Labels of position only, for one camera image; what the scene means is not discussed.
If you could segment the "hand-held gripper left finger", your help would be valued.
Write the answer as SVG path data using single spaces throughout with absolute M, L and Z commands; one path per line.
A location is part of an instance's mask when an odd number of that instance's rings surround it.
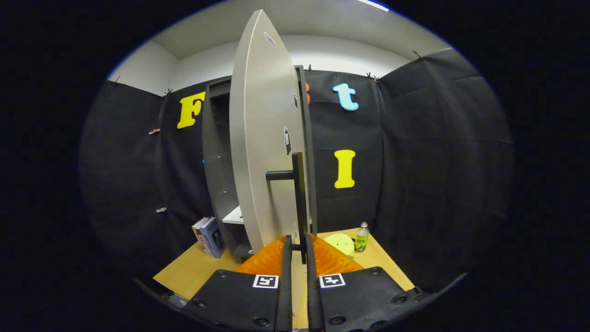
M 291 259 L 292 239 L 282 236 L 268 244 L 279 273 L 241 273 L 219 269 L 183 307 L 183 315 L 207 332 L 290 332 L 293 327 Z

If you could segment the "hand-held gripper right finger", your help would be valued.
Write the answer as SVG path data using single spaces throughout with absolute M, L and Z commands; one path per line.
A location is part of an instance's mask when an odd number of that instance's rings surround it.
M 312 332 L 374 332 L 394 323 L 422 300 L 383 267 L 362 268 L 314 235 L 307 235 L 307 312 Z

